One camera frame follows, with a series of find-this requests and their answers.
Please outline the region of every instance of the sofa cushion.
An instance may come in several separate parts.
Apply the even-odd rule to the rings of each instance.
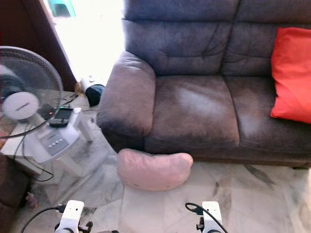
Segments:
[[[271,76],[271,55],[278,27],[311,29],[305,24],[236,22],[224,54],[221,72],[226,76]]]
[[[163,76],[156,80],[154,121],[145,150],[187,152],[239,143],[236,115],[221,76]]]
[[[276,98],[269,77],[225,77],[240,132],[240,145],[254,150],[311,153],[311,124],[270,117]]]
[[[124,0],[130,20],[230,21],[239,0]]]
[[[311,23],[310,0],[240,0],[236,21]]]
[[[185,182],[192,164],[193,158],[186,153],[151,155],[123,149],[118,155],[118,175],[133,188],[164,191]]]
[[[271,64],[277,93],[271,116],[311,124],[311,30],[279,28]]]
[[[123,20],[125,49],[148,62],[157,75],[219,73],[230,22]]]

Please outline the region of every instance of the sofa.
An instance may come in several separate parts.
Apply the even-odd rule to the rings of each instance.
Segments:
[[[125,51],[97,112],[112,148],[311,167],[311,125],[270,117],[278,27],[310,0],[125,0]]]
[[[24,173],[14,168],[11,159],[0,154],[0,233],[9,232],[29,181]]]

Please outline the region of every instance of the sofa backrest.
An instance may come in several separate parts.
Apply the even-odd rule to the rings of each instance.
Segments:
[[[270,76],[278,26],[311,29],[311,0],[124,0],[125,49],[157,75]]]
[[[240,0],[221,73],[271,76],[278,27],[311,29],[311,0]]]

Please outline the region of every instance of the pink pillow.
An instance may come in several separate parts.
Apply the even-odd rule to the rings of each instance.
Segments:
[[[118,156],[118,175],[133,188],[163,191],[175,188],[190,175],[193,159],[189,154],[151,155],[122,149]]]

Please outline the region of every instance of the fan guard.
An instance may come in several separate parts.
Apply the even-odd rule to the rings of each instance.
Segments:
[[[46,59],[26,49],[0,46],[0,139],[44,125],[58,112],[62,92],[59,74]],[[34,115],[40,120],[31,120]]]

